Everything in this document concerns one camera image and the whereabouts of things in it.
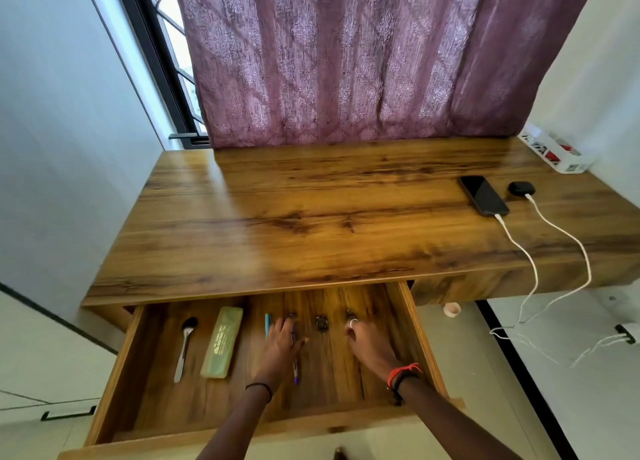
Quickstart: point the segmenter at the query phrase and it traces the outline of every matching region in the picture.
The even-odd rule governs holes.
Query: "white plastic basket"
[[[594,155],[584,155],[555,134],[534,124],[525,124],[518,138],[559,173],[583,173],[594,162]]]

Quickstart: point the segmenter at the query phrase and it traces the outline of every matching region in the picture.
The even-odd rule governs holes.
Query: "black smartphone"
[[[462,189],[476,210],[485,217],[500,214],[507,215],[507,204],[495,193],[491,184],[481,175],[469,175],[458,178]]]

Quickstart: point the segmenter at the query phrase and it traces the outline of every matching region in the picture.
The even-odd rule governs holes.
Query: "curtain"
[[[212,145],[509,136],[586,0],[179,0]]]

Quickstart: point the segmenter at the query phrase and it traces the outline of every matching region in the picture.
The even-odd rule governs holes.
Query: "closed drawer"
[[[206,379],[200,368],[224,305],[244,309],[242,324],[227,378]],[[148,304],[135,310],[85,448],[61,458],[206,442],[257,371],[265,313],[297,313],[297,334],[310,341],[298,362],[300,384],[293,385],[292,378],[283,383],[256,435],[335,431],[410,415],[408,408],[393,406],[386,385],[352,355],[343,331],[346,310],[375,322],[397,357],[418,362],[434,388],[447,396],[405,282]],[[316,315],[328,317],[328,331],[316,330]],[[182,380],[174,384],[181,326],[189,317],[196,317],[198,326],[191,334]]]

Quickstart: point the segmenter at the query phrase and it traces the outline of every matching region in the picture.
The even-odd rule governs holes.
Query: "forearm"
[[[242,460],[268,401],[262,386],[247,389],[196,460]]]
[[[421,380],[406,377],[398,392],[452,460],[519,460],[519,456]]]

